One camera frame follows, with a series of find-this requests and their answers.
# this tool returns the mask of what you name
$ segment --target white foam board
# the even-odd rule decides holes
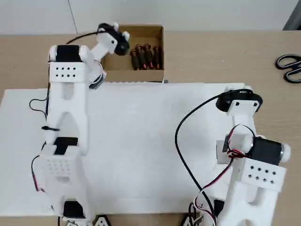
[[[229,84],[104,83],[89,92],[90,150],[83,157],[98,213],[187,212],[198,189],[174,145],[180,120]],[[242,83],[233,84],[242,88]],[[30,164],[44,143],[42,113],[32,98],[45,89],[6,90],[0,106],[0,216],[53,215],[47,195],[35,191]],[[43,103],[34,103],[43,108]],[[62,135],[76,136],[71,120]],[[193,114],[179,132],[182,154],[200,184],[224,168],[217,165],[216,140],[231,129],[231,118],[215,101]],[[34,165],[38,183],[45,181]],[[230,171],[208,193],[225,198]]]

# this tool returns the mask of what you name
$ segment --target cardboard box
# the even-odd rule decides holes
[[[164,55],[163,55],[163,32],[164,28],[160,25],[120,25],[120,31],[130,33],[130,50],[137,44],[144,45],[149,43],[151,47],[159,45],[162,49],[162,70],[139,70],[132,68],[131,56],[116,54],[106,55],[102,60],[103,68],[108,73],[106,81],[158,81],[164,79]]]

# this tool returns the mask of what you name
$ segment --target black scissors handle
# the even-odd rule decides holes
[[[295,62],[283,65],[281,61],[284,59],[293,59]],[[286,54],[277,59],[275,66],[279,70],[291,68],[292,70],[284,74],[284,79],[290,83],[301,83],[301,79],[292,79],[290,76],[301,72],[301,56],[295,54]]]

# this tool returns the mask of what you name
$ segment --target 3d printed robot arm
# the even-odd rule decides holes
[[[98,27],[98,44],[58,45],[49,52],[49,103],[45,130],[46,145],[41,152],[46,192],[55,214],[65,220],[87,224],[95,218],[95,208],[82,159],[89,151],[87,93],[104,80],[100,60],[107,54],[125,55],[129,34],[118,31],[118,24]],[[67,84],[73,95],[66,98]],[[69,113],[77,126],[78,137],[58,137],[63,116]]]
[[[255,93],[238,92],[218,98],[216,107],[232,117],[233,129],[224,140],[216,142],[218,164],[229,164],[229,150],[239,150],[247,158],[236,158],[224,206],[217,218],[218,226],[270,226],[282,190],[286,169],[278,166],[290,159],[287,144],[256,135],[253,116],[262,105]],[[204,215],[203,226],[212,220]]]

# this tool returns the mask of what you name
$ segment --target table surface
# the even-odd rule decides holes
[[[4,89],[46,88],[49,47],[74,35],[0,36],[0,97]],[[166,32],[165,79],[169,82],[244,82],[264,100],[255,115],[259,134],[292,147],[274,226],[300,225],[301,87],[283,80],[274,61],[301,54],[301,32]],[[87,38],[85,43],[93,43]],[[180,225],[182,214],[111,215],[112,226]],[[1,225],[55,226],[55,218],[0,218]]]

